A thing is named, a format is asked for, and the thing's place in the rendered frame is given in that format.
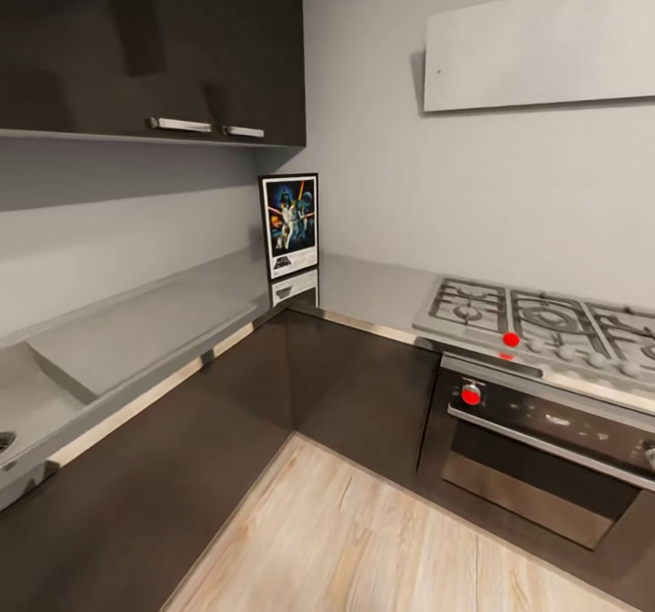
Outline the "poster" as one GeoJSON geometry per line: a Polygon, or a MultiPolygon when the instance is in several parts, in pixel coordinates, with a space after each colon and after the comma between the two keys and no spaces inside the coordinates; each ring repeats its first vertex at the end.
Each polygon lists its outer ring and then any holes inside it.
{"type": "Polygon", "coordinates": [[[319,265],[318,176],[260,175],[268,282],[319,265]]]}

